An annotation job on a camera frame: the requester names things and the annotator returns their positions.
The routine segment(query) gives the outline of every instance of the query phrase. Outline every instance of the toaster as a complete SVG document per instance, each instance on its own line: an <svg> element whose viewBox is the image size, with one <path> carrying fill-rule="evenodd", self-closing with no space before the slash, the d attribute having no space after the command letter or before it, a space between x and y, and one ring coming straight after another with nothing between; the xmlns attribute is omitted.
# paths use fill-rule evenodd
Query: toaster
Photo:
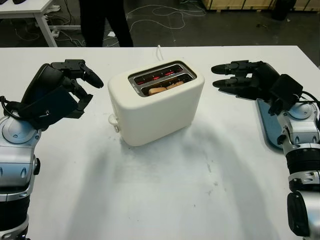
<svg viewBox="0 0 320 240"><path fill-rule="evenodd" d="M114 114L109 123L131 146L141 146L190 125L205 79L184 60L160 61L108 82Z"/></svg>

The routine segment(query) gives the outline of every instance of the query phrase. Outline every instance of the dark floor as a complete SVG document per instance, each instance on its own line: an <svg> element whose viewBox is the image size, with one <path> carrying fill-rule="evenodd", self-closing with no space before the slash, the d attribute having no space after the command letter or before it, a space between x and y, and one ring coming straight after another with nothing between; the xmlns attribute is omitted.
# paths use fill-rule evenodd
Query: dark floor
<svg viewBox="0 0 320 240"><path fill-rule="evenodd" d="M158 9L158 16L152 13L156 6L138 9L128 16L129 27L132 26L131 35L136 47L182 47L182 46L237 46L237 45L298 45L305 54L317 65L320 65L320 14L315 12L291 12L284 21L271 18L270 12L255 11L225 11L221 13L201 11L202 4L197 2L180 4L179 0L124 0L125 10L130 11L146 5L162 5L177 9L196 12L187 13L191 16L174 12L173 9ZM61 11L54 14L69 18L64 0L56 0L61 5ZM78 1L68 1L69 9L74 16L72 24L80 23L80 10ZM52 17L55 25L61 21ZM110 31L106 25L106 36ZM4 19L0 22L0 47L46 47L46 41L40 30L35 27L33 19ZM80 31L66 31L77 44L83 41ZM59 47L74 47L75 45L63 34L57 41ZM115 46L116 38L109 38L104 45Z"/></svg>

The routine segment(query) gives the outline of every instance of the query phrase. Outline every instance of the white desk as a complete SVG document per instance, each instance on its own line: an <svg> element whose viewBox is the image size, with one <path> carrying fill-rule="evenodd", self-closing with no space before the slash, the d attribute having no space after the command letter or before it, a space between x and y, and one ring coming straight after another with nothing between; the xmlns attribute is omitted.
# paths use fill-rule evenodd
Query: white desk
<svg viewBox="0 0 320 240"><path fill-rule="evenodd" d="M57 47L44 13L53 0L26 0L15 5L12 0L0 5L0 19L35 18L49 47Z"/></svg>
<svg viewBox="0 0 320 240"><path fill-rule="evenodd" d="M156 48L1 48L0 95L19 101L43 63L85 59L105 82L80 119L42 133L29 208L32 240L301 240L289 229L289 171L266 145L255 102L212 87L211 67L265 61L320 96L320 71L296 46L168 47L205 84L190 127L141 147L108 123L107 81L157 62Z"/></svg>

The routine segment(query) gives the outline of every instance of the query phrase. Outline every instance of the wooden pallet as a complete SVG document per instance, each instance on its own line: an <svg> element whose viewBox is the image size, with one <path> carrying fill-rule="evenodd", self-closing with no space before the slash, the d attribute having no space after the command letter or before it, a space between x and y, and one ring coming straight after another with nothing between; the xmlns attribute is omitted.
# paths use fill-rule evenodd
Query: wooden pallet
<svg viewBox="0 0 320 240"><path fill-rule="evenodd" d="M207 10L272 10L277 0L202 0ZM295 11L320 11L320 0L296 0Z"/></svg>

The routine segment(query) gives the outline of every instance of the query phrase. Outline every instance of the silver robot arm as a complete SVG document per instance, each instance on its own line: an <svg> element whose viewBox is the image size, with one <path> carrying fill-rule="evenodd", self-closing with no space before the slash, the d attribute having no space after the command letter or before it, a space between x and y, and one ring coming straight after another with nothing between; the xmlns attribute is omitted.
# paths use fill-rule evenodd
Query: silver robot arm
<svg viewBox="0 0 320 240"><path fill-rule="evenodd" d="M320 102L290 76L278 74L262 61L233 61L213 66L211 71L234 75L213 83L220 92L262 99L270 106L268 113L277 115L282 128L277 143L283 147L292 191L287 197L289 227L305 240L320 240Z"/></svg>
<svg viewBox="0 0 320 240"><path fill-rule="evenodd" d="M0 239L24 240L30 194L40 161L34 151L41 138L27 121L0 119Z"/></svg>
<svg viewBox="0 0 320 240"><path fill-rule="evenodd" d="M283 147L290 172L287 197L290 229L306 240L320 240L320 134L318 110L313 103L296 103L278 116Z"/></svg>
<svg viewBox="0 0 320 240"><path fill-rule="evenodd" d="M77 78L96 88L104 85L84 60L69 59L44 64L21 102L0 96L5 115L0 119L0 240L28 239L27 212L41 165L35 147L50 125L62 118L80 118L93 97Z"/></svg>

